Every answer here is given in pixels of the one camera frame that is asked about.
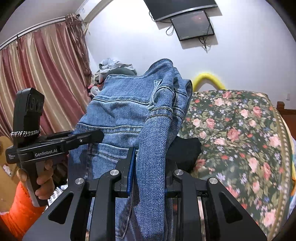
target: blue denim garment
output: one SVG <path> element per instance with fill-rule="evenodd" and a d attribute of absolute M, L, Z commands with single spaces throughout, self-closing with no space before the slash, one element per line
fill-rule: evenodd
<path fill-rule="evenodd" d="M 100 129 L 105 137 L 102 143 L 70 152 L 70 181 L 98 178 L 114 169 L 129 147 L 138 149 L 132 195 L 116 199 L 117 240 L 172 240 L 165 154 L 181 127 L 191 95 L 190 80 L 182 79 L 171 60 L 162 59 L 142 76 L 108 76 L 78 122 L 75 133 Z"/>

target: yellow tube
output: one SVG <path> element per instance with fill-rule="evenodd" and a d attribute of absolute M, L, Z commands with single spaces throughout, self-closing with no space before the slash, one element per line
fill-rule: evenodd
<path fill-rule="evenodd" d="M 209 73 L 202 73 L 202 74 L 199 74 L 193 81 L 192 81 L 192 87 L 193 87 L 193 92 L 196 92 L 197 91 L 197 87 L 198 85 L 201 83 L 201 81 L 203 79 L 208 79 L 210 80 L 211 82 L 213 82 L 213 84 L 217 87 L 217 89 L 219 90 L 225 90 L 225 86 L 224 84 L 221 83 L 220 80 L 218 80 L 217 77 L 215 77 L 214 75 L 212 74 L 209 74 Z"/>

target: black electronic panel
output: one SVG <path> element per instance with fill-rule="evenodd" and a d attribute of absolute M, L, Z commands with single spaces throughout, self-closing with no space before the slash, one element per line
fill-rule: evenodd
<path fill-rule="evenodd" d="M 214 35 L 205 11 L 186 13 L 171 19 L 180 41 Z"/>
<path fill-rule="evenodd" d="M 154 20 L 160 21 L 185 12 L 217 7 L 215 0 L 144 0 Z"/>

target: black and white braided cord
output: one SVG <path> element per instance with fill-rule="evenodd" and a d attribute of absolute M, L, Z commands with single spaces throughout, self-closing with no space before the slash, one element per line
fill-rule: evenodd
<path fill-rule="evenodd" d="M 34 136 L 34 135 L 39 135 L 40 134 L 40 130 L 36 130 L 36 131 L 13 131 L 10 133 L 11 137 L 30 137 L 30 136 Z"/>

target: human hand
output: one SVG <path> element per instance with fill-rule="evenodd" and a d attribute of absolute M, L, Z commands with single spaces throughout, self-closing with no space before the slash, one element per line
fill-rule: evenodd
<path fill-rule="evenodd" d="M 49 199 L 54 192 L 54 182 L 52 180 L 54 170 L 52 168 L 52 160 L 47 160 L 44 167 L 45 170 L 37 178 L 37 184 L 41 185 L 41 187 L 35 192 L 35 195 L 41 200 Z M 18 169 L 17 177 L 22 182 L 23 187 L 26 187 L 25 182 L 28 178 L 27 173 L 23 169 Z"/>

